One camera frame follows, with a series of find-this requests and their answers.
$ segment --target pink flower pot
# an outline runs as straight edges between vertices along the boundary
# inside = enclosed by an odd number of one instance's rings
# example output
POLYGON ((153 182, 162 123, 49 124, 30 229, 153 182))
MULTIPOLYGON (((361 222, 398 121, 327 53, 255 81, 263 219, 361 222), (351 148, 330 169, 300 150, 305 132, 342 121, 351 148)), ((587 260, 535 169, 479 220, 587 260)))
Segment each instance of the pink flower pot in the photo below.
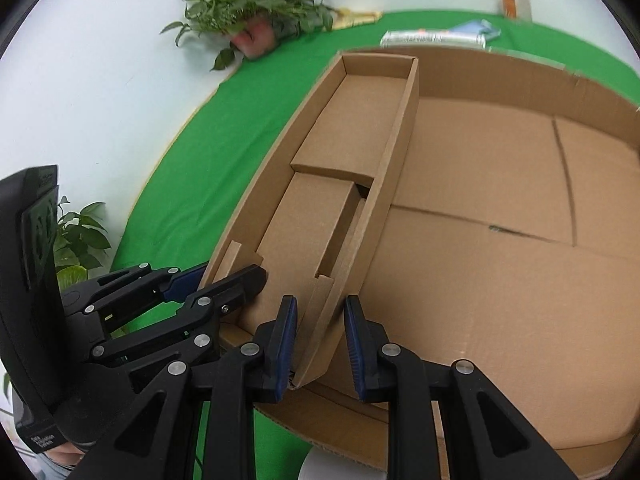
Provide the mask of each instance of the pink flower pot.
POLYGON ((254 16, 246 22, 242 32, 231 37, 248 59, 256 59, 276 47, 276 37, 267 16, 254 16))

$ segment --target cardboard tray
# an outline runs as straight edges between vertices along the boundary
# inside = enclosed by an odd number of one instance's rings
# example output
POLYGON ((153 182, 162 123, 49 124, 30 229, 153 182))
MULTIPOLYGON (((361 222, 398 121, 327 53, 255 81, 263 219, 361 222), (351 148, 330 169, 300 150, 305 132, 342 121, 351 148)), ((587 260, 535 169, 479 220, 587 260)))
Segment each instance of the cardboard tray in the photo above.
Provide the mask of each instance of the cardboard tray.
POLYGON ((260 409, 385 468, 386 407, 356 400, 343 337, 341 301, 359 294, 392 341, 476 362, 579 476, 605 474, 640 408, 639 144, 636 106, 544 64, 438 47, 337 56, 202 282, 269 273, 222 324, 226 346, 298 298, 292 391, 260 409))

